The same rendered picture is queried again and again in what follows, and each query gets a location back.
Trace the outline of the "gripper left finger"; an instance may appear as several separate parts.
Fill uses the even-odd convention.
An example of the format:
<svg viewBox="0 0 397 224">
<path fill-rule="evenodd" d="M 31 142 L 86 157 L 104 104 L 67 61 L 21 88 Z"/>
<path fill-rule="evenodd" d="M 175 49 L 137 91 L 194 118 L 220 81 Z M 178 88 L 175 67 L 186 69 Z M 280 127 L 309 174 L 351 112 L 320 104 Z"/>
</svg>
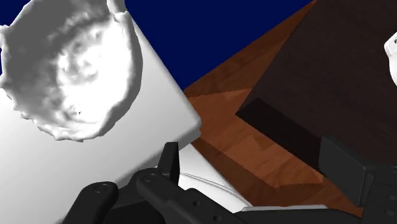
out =
<svg viewBox="0 0 397 224">
<path fill-rule="evenodd" d="M 165 143 L 157 167 L 137 171 L 123 188 L 110 181 L 84 187 L 62 224 L 103 224 L 111 209 L 141 202 L 165 224 L 247 224 L 200 191 L 182 189 L 179 175 L 178 143 Z"/>
</svg>

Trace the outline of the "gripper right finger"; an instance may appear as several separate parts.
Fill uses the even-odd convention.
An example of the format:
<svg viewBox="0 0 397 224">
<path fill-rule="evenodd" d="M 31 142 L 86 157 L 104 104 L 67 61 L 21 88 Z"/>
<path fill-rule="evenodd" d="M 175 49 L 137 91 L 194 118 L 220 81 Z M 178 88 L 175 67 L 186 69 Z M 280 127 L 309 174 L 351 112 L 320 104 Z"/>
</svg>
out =
<svg viewBox="0 0 397 224">
<path fill-rule="evenodd" d="M 397 224 L 397 165 L 372 162 L 336 138 L 324 136 L 319 170 L 363 208 L 360 224 Z"/>
</svg>

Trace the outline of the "dark brown robot stand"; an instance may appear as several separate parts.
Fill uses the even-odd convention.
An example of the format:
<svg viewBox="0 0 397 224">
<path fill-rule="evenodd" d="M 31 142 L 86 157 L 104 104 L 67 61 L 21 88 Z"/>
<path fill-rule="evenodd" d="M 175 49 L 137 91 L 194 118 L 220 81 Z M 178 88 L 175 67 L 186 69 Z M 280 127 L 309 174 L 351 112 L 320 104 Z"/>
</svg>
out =
<svg viewBox="0 0 397 224">
<path fill-rule="evenodd" d="M 397 0 L 317 0 L 237 112 L 313 168 L 322 136 L 397 163 L 397 86 L 384 43 Z"/>
</svg>

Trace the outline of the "white bowl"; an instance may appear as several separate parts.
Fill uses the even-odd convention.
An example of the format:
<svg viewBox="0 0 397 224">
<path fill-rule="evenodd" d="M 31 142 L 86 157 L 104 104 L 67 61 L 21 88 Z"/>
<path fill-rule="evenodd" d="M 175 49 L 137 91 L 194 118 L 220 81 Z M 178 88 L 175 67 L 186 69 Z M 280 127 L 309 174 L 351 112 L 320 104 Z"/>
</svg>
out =
<svg viewBox="0 0 397 224">
<path fill-rule="evenodd" d="M 54 139 L 103 136 L 130 109 L 143 72 L 125 0 L 30 0 L 0 25 L 0 90 Z"/>
</svg>

